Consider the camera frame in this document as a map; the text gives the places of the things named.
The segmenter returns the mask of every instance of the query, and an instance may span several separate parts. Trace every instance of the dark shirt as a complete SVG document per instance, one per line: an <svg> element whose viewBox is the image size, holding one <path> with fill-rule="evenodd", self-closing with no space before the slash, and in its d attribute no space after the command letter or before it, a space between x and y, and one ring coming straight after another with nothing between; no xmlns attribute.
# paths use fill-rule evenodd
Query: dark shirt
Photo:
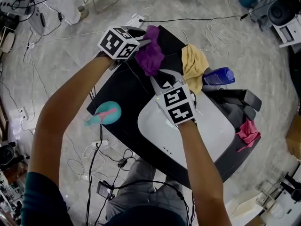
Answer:
<svg viewBox="0 0 301 226"><path fill-rule="evenodd" d="M23 207L21 209L23 226L64 225L73 223L67 213L66 203L57 185L42 174L27 174ZM139 206L115 215L106 226L185 226L181 216L175 212L152 207Z"/></svg>

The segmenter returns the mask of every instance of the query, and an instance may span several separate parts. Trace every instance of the yellow cloth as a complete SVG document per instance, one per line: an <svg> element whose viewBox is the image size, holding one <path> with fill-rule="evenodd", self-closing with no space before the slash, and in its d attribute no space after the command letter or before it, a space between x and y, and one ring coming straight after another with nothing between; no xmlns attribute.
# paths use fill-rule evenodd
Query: yellow cloth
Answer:
<svg viewBox="0 0 301 226"><path fill-rule="evenodd" d="M193 93L199 94L203 87L203 73L209 67L206 56L193 44L188 44L182 48L182 63L185 82Z"/></svg>

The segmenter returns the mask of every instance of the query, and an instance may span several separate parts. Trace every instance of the pink and teal object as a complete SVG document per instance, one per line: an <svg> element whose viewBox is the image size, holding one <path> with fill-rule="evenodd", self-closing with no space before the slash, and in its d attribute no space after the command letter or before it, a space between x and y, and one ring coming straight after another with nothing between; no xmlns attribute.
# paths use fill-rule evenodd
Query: pink and teal object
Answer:
<svg viewBox="0 0 301 226"><path fill-rule="evenodd" d="M116 122L120 117L120 105L115 101L107 101L97 108L92 118L85 122L85 126L93 124L109 125Z"/></svg>

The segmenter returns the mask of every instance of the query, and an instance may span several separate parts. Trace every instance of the marble floor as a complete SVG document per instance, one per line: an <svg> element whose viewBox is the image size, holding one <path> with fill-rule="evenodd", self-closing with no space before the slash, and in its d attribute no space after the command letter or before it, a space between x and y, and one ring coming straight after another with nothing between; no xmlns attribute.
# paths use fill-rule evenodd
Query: marble floor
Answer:
<svg viewBox="0 0 301 226"><path fill-rule="evenodd" d="M96 0L96 4L99 9L103 9L113 1L115 0ZM63 22L31 49L24 63L22 60L31 33L27 22L20 24L13 51L2 60L4 70L1 81L9 88L18 109L26 108L31 122L22 122L23 131L18 109L9 98L8 91L1 85L0 94L10 119L10 138L17 139L21 150L30 154L33 137L28 130L34 133L37 118L47 99L98 52L97 42L102 34L96 32L106 30L109 25L124 25L135 13L145 15L150 20L165 20L184 17L214 18L247 12L238 0L229 1L227 9L228 0L120 0L98 15L89 1L86 7L90 9L90 15L84 21L72 26ZM75 3L77 6L83 5L82 0L75 0ZM58 25L56 12L44 5L40 9L47 13L48 31L53 30ZM152 23L144 23L142 28L149 24ZM159 24L172 26L167 29L185 43L187 41L184 34L177 28L183 29L189 42L198 48L208 51L213 49L208 40L213 38L206 36L207 21L185 20ZM297 161L287 151L285 135L297 108L298 98L290 79L287 51L278 47L279 42L271 31L261 32L248 17L243 21L239 17L215 20L212 31L225 44L216 37L217 51L205 51L210 67L229 67L235 74L236 82L228 88L249 89L262 100L261 111L255 118L262 139L227 182L235 187L236 194L251 189L266 179L275 181L282 172L295 168ZM80 34L85 35L54 40ZM37 41L38 38L34 34L31 41ZM97 91L111 73L107 71L100 79L96 85ZM90 98L87 98L68 127L61 158L60 190L70 207L69 214L74 225L79 226L85 221L88 195L88 182L83 178L82 172L88 171L92 157L89 157L92 147L85 149L91 142L99 139L99 127L84 126L84 120L89 117L86 111L89 103ZM107 130L104 130L103 138L109 140L109 146L104 147L103 152L116 159L121 158L126 147ZM79 157L84 169L78 162ZM94 165L98 172L93 177L90 222L95 221L104 201L96 194L96 177L111 182L118 170L116 163L108 158L97 157ZM116 184L121 184L126 175L126 171L121 171ZM157 172L156 178L164 180L164 175ZM188 189L185 189L185 195L190 198ZM227 202L229 194L225 194L225 198ZM105 222L104 216L105 211L101 215L101 222Z"/></svg>

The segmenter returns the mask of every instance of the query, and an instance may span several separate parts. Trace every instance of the purple cloth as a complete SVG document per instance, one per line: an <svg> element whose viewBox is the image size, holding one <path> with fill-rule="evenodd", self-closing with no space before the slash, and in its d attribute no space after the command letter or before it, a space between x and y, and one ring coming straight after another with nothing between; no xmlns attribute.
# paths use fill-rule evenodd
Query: purple cloth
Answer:
<svg viewBox="0 0 301 226"><path fill-rule="evenodd" d="M138 64L144 70L146 76L157 75L161 62L165 57L157 43L158 36L159 28L155 26L148 26L143 38L150 39L151 42L140 48L135 55Z"/></svg>

